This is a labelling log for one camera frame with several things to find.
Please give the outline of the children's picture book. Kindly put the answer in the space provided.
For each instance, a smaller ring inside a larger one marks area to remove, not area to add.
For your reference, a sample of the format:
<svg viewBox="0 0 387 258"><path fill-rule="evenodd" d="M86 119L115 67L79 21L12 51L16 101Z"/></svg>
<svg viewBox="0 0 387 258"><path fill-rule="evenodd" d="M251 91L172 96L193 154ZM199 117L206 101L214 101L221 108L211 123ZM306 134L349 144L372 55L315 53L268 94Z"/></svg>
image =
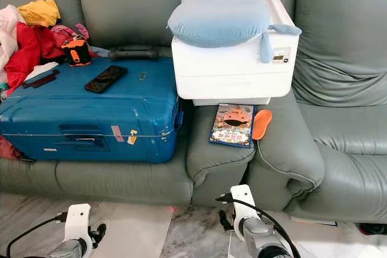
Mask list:
<svg viewBox="0 0 387 258"><path fill-rule="evenodd" d="M209 142L250 148L254 115L255 105L219 104Z"/></svg>

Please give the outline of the orange oval pad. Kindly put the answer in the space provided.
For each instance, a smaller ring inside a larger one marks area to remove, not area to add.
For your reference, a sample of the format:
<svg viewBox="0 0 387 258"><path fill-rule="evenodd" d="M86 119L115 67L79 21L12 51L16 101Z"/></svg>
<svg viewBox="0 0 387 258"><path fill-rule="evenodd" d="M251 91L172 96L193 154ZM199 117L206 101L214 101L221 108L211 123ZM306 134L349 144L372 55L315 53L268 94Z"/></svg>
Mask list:
<svg viewBox="0 0 387 258"><path fill-rule="evenodd" d="M252 139L260 140L265 136L269 123L273 119L273 112L268 109L262 109L257 112L253 120Z"/></svg>

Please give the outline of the blue hard-shell suitcase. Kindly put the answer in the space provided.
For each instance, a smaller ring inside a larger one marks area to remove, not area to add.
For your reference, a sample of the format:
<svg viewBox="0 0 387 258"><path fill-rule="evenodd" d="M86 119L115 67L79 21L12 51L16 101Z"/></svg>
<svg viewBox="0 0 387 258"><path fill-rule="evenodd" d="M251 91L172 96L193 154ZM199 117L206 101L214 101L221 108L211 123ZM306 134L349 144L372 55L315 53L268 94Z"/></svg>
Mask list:
<svg viewBox="0 0 387 258"><path fill-rule="evenodd" d="M128 72L103 93L85 85L111 65ZM27 82L60 73L38 88L17 87L3 102L0 132L34 160L144 161L174 155L183 119L170 57L58 65Z"/></svg>

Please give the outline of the dark red cloth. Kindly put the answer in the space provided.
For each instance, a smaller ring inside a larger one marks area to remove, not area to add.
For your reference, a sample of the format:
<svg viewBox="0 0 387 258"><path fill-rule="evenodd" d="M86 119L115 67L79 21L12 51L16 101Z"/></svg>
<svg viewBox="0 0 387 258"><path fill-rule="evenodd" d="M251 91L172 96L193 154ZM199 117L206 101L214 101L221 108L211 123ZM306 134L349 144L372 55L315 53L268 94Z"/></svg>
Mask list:
<svg viewBox="0 0 387 258"><path fill-rule="evenodd" d="M21 153L5 137L0 136L0 156L9 160L18 160Z"/></svg>

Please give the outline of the white printer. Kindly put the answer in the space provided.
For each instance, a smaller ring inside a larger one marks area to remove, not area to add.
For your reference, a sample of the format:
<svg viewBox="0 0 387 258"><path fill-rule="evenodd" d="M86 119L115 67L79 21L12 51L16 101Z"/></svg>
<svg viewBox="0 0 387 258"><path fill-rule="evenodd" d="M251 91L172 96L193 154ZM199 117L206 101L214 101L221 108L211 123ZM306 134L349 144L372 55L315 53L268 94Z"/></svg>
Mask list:
<svg viewBox="0 0 387 258"><path fill-rule="evenodd" d="M299 38L268 30L273 58L260 58L261 37L233 47L200 48L172 38L177 92L197 106L236 103L265 105L290 91Z"/></svg>

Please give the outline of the black smartphone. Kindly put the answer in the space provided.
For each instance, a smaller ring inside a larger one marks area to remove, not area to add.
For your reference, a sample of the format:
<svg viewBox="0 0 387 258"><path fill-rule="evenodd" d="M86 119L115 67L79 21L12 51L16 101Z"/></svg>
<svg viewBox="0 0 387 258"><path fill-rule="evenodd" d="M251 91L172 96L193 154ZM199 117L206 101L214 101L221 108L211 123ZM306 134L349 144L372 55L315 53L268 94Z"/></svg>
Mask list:
<svg viewBox="0 0 387 258"><path fill-rule="evenodd" d="M85 85L85 90L97 94L102 94L110 86L119 81L128 72L123 66L111 65L104 70L100 75L94 77Z"/></svg>

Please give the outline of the black wallet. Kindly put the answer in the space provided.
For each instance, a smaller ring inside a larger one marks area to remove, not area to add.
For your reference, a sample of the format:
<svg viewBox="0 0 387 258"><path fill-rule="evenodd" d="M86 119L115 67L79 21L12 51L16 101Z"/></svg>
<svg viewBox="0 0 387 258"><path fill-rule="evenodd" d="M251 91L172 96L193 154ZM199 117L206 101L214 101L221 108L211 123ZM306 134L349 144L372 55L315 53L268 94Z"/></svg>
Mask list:
<svg viewBox="0 0 387 258"><path fill-rule="evenodd" d="M33 82L23 82L22 86L25 88L30 88L30 87L38 88L38 87L44 86L44 84L47 84L55 80L56 76L59 73L60 71L58 69L53 69L48 75L38 78Z"/></svg>

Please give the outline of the orange and black toy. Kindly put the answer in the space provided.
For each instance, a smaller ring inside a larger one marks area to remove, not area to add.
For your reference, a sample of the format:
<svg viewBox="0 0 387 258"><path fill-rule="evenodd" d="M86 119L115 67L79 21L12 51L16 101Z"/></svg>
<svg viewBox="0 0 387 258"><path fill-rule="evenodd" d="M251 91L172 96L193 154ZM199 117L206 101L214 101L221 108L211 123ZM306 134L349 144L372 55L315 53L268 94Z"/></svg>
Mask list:
<svg viewBox="0 0 387 258"><path fill-rule="evenodd" d="M87 66L92 62L91 50L83 37L66 40L61 46L67 56L70 66Z"/></svg>

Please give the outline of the red garment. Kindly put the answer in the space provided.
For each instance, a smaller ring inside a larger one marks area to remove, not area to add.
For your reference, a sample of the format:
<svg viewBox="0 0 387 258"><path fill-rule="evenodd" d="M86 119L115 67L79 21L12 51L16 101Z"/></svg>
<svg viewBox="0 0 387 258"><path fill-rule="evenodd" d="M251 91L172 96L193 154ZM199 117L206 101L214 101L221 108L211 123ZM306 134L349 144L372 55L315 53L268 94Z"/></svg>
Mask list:
<svg viewBox="0 0 387 258"><path fill-rule="evenodd" d="M10 92L21 86L36 65L65 61L65 53L49 28L19 22L16 24L16 38L18 50L9 57L5 66Z"/></svg>

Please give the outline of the pink patterned bag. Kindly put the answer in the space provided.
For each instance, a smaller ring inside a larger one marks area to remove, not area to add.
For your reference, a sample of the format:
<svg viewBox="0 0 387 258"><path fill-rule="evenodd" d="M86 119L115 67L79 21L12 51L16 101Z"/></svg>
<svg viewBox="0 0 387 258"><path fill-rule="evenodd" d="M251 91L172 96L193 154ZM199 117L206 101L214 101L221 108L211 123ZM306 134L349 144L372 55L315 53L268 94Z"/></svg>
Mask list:
<svg viewBox="0 0 387 258"><path fill-rule="evenodd" d="M54 34L54 40L58 47L61 47L66 42L70 42L76 38L86 40L86 42L89 41L89 33L88 29L86 29L86 26L79 23L74 24L74 27L75 30L70 29L63 24L56 24L50 28L50 31L52 31Z"/></svg>

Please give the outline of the light blue pillow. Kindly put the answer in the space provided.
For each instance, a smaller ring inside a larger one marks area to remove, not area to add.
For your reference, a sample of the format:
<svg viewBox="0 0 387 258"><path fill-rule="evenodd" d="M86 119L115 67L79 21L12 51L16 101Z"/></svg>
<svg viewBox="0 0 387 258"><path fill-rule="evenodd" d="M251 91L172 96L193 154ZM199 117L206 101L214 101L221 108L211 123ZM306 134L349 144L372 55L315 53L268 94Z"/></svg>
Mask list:
<svg viewBox="0 0 387 258"><path fill-rule="evenodd" d="M233 47L259 36L259 58L273 60L268 32L299 36L293 24L274 24L263 0L181 0L167 26L172 35L200 48Z"/></svg>

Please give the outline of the pale pink garment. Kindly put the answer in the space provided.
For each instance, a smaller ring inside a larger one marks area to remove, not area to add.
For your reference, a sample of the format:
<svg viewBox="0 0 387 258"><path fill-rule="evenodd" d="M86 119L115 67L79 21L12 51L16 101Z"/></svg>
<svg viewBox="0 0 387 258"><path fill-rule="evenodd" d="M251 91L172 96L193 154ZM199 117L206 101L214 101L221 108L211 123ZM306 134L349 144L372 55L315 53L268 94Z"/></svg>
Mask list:
<svg viewBox="0 0 387 258"><path fill-rule="evenodd" d="M0 63L5 68L11 55L18 50L17 24L26 24L19 10L14 5L7 5L0 10Z"/></svg>

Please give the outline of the yellow cloth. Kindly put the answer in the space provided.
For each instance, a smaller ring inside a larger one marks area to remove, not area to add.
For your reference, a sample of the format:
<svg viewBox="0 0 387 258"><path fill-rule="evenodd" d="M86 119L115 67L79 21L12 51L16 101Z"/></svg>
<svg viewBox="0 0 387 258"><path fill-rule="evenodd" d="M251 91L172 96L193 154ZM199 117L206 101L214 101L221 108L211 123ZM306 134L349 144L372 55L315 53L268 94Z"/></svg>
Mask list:
<svg viewBox="0 0 387 258"><path fill-rule="evenodd" d="M55 26L61 19L60 10L55 0L37 0L18 7L25 23L41 25L46 28Z"/></svg>

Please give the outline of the long grey-green leather sofa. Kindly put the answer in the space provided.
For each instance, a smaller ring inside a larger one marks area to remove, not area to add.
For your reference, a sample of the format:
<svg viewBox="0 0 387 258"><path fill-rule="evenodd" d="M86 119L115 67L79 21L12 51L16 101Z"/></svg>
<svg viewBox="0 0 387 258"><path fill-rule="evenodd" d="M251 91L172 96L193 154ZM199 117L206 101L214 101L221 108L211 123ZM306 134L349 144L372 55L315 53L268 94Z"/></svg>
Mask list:
<svg viewBox="0 0 387 258"><path fill-rule="evenodd" d="M2 6L34 0L0 0ZM64 24L85 24L100 48L157 46L170 56L166 28L180 0L55 0ZM216 207L239 184L254 151L208 141L215 107L185 104L171 161L19 161L2 159L0 190L46 198Z"/></svg>

